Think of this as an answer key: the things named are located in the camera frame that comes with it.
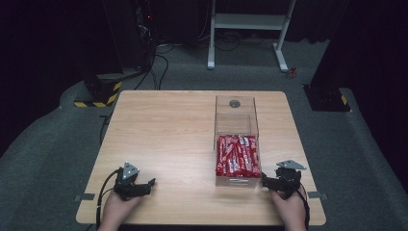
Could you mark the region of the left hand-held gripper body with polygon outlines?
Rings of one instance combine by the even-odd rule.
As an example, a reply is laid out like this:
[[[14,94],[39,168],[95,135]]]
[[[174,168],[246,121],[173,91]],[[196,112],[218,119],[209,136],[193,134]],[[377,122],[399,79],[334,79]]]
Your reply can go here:
[[[126,201],[133,197],[142,196],[142,188],[135,184],[139,172],[139,169],[129,162],[125,162],[124,166],[118,170],[114,192],[122,200]]]

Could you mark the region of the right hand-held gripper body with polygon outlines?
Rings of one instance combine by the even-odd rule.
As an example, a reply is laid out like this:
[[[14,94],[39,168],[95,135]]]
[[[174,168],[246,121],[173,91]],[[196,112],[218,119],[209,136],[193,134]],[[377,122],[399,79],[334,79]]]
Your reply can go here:
[[[301,171],[306,170],[307,167],[294,160],[278,162],[277,165],[276,176],[283,182],[281,192],[284,192],[286,196],[290,196],[299,189],[301,185]]]

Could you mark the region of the pile of red snack packets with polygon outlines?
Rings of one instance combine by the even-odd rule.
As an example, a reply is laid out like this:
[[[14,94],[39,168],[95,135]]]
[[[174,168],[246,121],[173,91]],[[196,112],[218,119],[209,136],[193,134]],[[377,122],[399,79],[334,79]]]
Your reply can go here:
[[[252,135],[222,135],[217,138],[216,175],[261,177],[258,139]]]

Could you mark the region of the clear acrylic box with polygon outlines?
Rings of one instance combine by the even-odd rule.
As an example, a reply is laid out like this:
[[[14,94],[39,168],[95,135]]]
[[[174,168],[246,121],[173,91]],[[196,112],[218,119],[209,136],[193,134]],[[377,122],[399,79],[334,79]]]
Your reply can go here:
[[[239,100],[239,108],[231,108],[231,100]],[[222,135],[252,135],[258,139],[259,148],[259,127],[256,111],[256,102],[253,96],[217,95],[216,96],[216,117],[214,151],[217,155],[217,138]],[[216,175],[216,185],[218,187],[242,187],[255,188],[262,178],[249,177],[226,177]]]

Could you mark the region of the black stand base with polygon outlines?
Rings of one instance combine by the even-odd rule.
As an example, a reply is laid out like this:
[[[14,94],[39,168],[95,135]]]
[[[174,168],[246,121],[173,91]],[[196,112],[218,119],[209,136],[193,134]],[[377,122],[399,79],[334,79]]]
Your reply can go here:
[[[345,96],[339,91],[327,91],[322,88],[304,85],[310,107],[317,112],[349,112],[350,106]]]

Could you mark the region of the black stand with striped base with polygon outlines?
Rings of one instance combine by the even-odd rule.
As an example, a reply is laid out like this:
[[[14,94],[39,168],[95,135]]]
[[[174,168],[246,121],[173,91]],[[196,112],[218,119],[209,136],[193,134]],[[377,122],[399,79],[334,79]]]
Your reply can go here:
[[[110,106],[121,83],[104,76],[120,73],[121,64],[105,0],[74,0],[72,10],[75,17],[75,64],[85,87],[75,104]]]

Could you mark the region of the black equipment rack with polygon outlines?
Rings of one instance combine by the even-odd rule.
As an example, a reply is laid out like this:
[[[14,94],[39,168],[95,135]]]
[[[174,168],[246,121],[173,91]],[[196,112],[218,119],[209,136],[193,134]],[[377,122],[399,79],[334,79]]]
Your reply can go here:
[[[158,32],[152,0],[135,0],[135,23],[141,51],[140,71],[148,71],[154,63]]]

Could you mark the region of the white metal stand frame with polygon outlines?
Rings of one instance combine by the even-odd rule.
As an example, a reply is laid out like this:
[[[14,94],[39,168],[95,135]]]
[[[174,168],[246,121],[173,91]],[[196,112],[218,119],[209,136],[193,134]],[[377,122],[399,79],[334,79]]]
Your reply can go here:
[[[279,40],[272,45],[279,68],[282,72],[290,69],[285,61],[282,46],[292,19],[296,0],[289,0],[287,12],[282,15],[272,14],[242,14],[242,13],[218,13],[217,0],[212,0],[211,4],[211,26],[210,42],[208,50],[207,68],[212,70],[216,66],[216,29],[243,29],[243,30],[264,30],[279,31]]]

